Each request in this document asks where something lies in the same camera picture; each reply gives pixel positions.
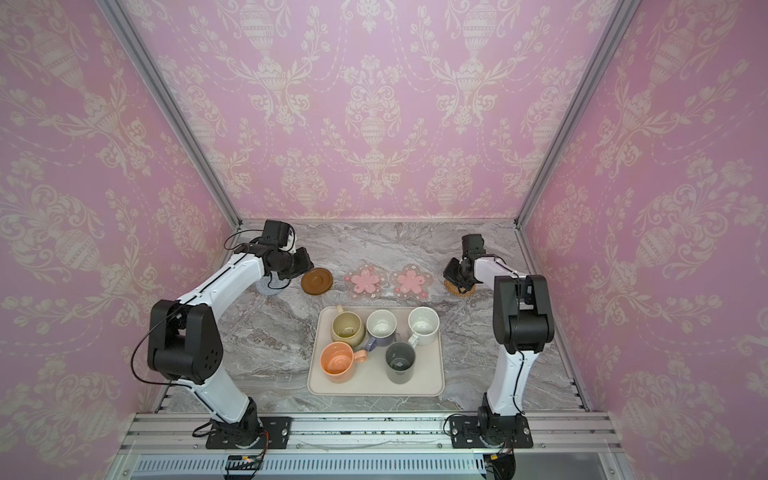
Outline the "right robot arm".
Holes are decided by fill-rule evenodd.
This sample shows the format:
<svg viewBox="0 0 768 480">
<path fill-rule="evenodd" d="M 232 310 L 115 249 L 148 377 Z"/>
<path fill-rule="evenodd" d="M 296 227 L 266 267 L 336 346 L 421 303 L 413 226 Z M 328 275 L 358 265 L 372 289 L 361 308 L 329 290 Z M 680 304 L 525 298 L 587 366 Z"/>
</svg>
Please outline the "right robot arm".
<svg viewBox="0 0 768 480">
<path fill-rule="evenodd" d="M 499 355 L 476 414 L 479 439 L 491 448 L 530 448 L 523 396 L 535 361 L 555 334 L 545 277 L 514 270 L 495 256 L 452 258 L 443 277 L 446 288 L 459 295 L 478 285 L 493 293 L 492 329 Z"/>
</svg>

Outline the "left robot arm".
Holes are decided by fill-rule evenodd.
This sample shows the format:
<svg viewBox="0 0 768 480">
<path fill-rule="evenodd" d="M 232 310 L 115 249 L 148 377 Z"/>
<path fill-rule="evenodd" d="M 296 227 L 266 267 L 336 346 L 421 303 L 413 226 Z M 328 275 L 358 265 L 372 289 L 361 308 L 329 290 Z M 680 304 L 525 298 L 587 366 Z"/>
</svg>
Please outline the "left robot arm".
<svg viewBox="0 0 768 480">
<path fill-rule="evenodd" d="M 217 318 L 252 284 L 268 274 L 292 280 L 314 267 L 303 247 L 282 250 L 251 245 L 235 250 L 210 278 L 176 300 L 160 300 L 151 309 L 147 335 L 148 367 L 170 384 L 187 387 L 210 412 L 208 449 L 283 450 L 292 419 L 262 417 L 223 366 L 224 348 Z"/>
</svg>

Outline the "brown wooden round coaster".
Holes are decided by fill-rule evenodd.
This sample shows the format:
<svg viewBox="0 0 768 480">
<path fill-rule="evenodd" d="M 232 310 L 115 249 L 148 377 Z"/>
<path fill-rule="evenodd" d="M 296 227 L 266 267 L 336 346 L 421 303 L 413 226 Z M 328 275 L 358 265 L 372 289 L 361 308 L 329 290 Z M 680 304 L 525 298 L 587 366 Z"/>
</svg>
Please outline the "brown wooden round coaster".
<svg viewBox="0 0 768 480">
<path fill-rule="evenodd" d="M 313 268 L 302 276 L 301 288 L 308 295 L 322 295 L 334 283 L 331 272 L 326 268 Z"/>
</svg>

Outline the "orange pink mug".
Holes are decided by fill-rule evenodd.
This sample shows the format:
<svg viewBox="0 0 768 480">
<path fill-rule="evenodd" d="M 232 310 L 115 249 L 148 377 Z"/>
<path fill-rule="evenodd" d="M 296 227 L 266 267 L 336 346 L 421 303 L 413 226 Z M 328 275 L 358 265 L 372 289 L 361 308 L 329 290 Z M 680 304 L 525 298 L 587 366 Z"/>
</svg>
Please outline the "orange pink mug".
<svg viewBox="0 0 768 480">
<path fill-rule="evenodd" d="M 321 353 L 320 365 L 323 373 L 334 383 L 345 383 L 352 378 L 358 363 L 365 362 L 365 350 L 354 351 L 344 342 L 332 342 Z"/>
</svg>

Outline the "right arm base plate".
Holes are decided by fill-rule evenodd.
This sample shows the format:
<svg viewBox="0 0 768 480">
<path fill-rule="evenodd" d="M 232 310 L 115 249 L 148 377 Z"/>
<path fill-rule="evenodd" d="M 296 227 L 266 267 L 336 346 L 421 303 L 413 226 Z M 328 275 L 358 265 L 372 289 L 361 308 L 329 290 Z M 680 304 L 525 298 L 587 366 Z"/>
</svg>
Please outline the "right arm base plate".
<svg viewBox="0 0 768 480">
<path fill-rule="evenodd" d="M 449 435 L 454 449 L 530 449 L 534 446 L 528 419 L 523 415 L 457 415 L 449 419 Z"/>
</svg>

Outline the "rattan woven round coaster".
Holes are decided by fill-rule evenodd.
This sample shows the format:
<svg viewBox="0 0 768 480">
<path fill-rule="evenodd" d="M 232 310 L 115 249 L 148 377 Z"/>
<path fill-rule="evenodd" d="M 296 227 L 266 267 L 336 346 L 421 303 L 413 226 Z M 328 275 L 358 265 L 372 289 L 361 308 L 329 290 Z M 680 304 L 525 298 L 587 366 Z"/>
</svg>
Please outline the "rattan woven round coaster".
<svg viewBox="0 0 768 480">
<path fill-rule="evenodd" d="M 472 285 L 470 288 L 464 288 L 453 284 L 449 280 L 444 281 L 444 286 L 448 293 L 460 298 L 469 297 L 476 292 L 475 285 Z"/>
</svg>

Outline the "pink flower coaster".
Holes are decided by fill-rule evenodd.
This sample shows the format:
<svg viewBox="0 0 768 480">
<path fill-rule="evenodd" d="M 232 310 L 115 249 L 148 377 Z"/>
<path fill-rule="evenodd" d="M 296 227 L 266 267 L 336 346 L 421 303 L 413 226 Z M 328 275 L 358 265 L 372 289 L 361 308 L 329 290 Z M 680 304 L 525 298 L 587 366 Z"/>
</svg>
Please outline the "pink flower coaster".
<svg viewBox="0 0 768 480">
<path fill-rule="evenodd" d="M 409 264 L 400 271 L 391 273 L 390 282 L 397 298 L 421 301 L 429 299 L 429 290 L 434 282 L 434 277 L 429 272 L 423 271 L 418 265 Z"/>
<path fill-rule="evenodd" d="M 373 264 L 363 264 L 343 276 L 350 299 L 376 299 L 389 286 L 386 272 Z"/>
</svg>

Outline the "blue woven round coaster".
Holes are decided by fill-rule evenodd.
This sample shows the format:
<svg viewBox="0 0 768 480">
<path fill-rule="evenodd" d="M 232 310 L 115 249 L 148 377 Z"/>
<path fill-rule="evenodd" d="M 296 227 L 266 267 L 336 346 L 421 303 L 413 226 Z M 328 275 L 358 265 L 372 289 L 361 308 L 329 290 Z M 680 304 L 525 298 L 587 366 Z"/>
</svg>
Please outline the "blue woven round coaster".
<svg viewBox="0 0 768 480">
<path fill-rule="evenodd" d="M 290 284 L 289 280 L 277 277 L 263 277 L 256 283 L 256 290 L 264 296 L 273 296 L 282 292 Z"/>
</svg>

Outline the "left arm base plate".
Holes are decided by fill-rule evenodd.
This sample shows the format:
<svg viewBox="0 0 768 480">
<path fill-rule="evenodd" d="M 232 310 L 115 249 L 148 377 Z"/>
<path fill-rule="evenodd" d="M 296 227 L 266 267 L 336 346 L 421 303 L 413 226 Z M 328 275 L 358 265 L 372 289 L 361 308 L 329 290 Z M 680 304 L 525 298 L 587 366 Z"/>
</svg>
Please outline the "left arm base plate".
<svg viewBox="0 0 768 480">
<path fill-rule="evenodd" d="M 205 446 L 209 450 L 282 450 L 287 447 L 291 424 L 292 418 L 287 416 L 260 417 L 232 424 L 212 420 Z"/>
</svg>

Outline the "yellow-green mug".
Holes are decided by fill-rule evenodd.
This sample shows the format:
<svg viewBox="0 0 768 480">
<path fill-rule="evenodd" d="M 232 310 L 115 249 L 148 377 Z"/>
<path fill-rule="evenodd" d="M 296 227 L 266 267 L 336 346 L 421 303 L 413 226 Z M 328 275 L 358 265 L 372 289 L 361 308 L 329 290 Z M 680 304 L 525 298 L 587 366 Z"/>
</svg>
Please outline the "yellow-green mug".
<svg viewBox="0 0 768 480">
<path fill-rule="evenodd" d="M 353 349 L 358 348 L 365 338 L 365 327 L 361 317 L 341 305 L 336 306 L 336 315 L 331 324 L 331 338 L 343 342 Z"/>
</svg>

